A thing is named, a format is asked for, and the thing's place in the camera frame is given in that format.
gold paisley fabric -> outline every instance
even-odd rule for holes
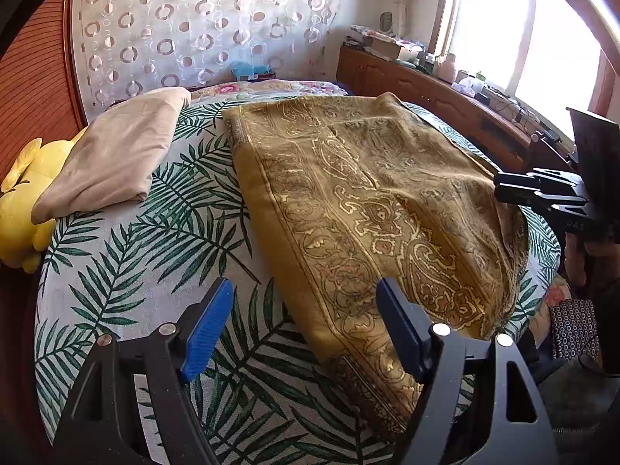
[[[433,320],[487,338],[512,311],[526,223],[492,171],[392,94],[313,96],[224,112],[252,227],[310,348],[386,438],[420,386],[377,312],[398,280]]]

stuffed animal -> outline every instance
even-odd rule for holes
[[[56,221],[34,225],[30,222],[30,212],[41,193],[60,173],[73,145],[85,130],[71,141],[53,141],[44,146],[41,146],[41,138],[34,139],[19,152],[2,181],[0,261],[8,267],[22,268],[32,274],[41,263],[41,252],[50,244]]]

wooden cabinet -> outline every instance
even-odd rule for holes
[[[447,82],[345,46],[340,48],[336,77],[356,96],[392,92],[402,101],[432,111],[505,171],[520,172],[524,166],[529,136]]]

wooden wall panel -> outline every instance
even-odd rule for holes
[[[68,1],[45,0],[0,60],[0,180],[33,138],[70,139],[82,128],[65,60]]]

beige folded cloth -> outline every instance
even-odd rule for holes
[[[123,201],[144,201],[151,174],[172,142],[191,94],[165,87],[125,101],[92,121],[52,184],[39,196],[33,224]]]

